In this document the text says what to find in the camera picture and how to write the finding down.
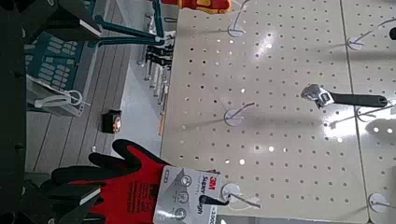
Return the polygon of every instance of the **3m logo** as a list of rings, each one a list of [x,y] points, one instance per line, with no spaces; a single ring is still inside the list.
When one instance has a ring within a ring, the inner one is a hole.
[[[209,189],[211,190],[216,190],[216,183],[218,182],[218,180],[215,177],[210,177],[209,180]]]

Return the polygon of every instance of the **wrench jaw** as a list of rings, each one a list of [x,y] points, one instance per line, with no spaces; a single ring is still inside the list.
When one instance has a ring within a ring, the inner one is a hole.
[[[334,104],[332,94],[322,89],[318,84],[312,84],[306,87],[301,93],[301,97],[308,101],[314,101],[319,109]]]

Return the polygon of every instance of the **tiled floor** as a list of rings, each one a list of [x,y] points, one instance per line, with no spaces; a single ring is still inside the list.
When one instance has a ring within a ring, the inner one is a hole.
[[[106,20],[122,24],[115,0],[110,0]],[[99,131],[100,118],[109,109],[120,108],[130,52],[130,46],[98,50],[87,99],[92,105],[85,107],[80,118],[27,113],[26,171],[49,173],[60,166],[89,165],[88,155],[93,147],[98,152],[110,153],[114,135]]]

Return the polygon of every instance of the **glove packaging tag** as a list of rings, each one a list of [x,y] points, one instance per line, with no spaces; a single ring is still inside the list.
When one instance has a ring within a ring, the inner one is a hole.
[[[155,224],[215,224],[218,207],[201,204],[199,197],[220,196],[222,175],[165,166],[153,222]]]

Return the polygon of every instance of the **white pegboard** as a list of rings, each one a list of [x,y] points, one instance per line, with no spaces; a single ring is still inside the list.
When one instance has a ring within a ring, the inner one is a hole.
[[[394,1],[343,1],[343,7],[348,37],[358,37],[396,15]],[[383,26],[362,40],[365,45],[361,50],[349,51],[355,93],[380,94],[389,100],[395,99],[396,42],[389,38],[389,30],[395,26],[396,22]],[[364,116],[361,118],[367,122],[358,123],[367,197],[380,193],[390,205],[395,206],[396,118],[390,114],[390,109],[373,115],[376,118]],[[375,224],[394,223],[396,220],[396,209],[389,208],[385,213],[369,211]]]
[[[223,215],[367,222],[356,122],[330,125],[353,108],[300,97],[308,83],[351,93],[340,2],[251,1],[237,38],[234,18],[180,11],[163,158],[261,198],[260,210]],[[223,121],[252,102],[240,126]]]

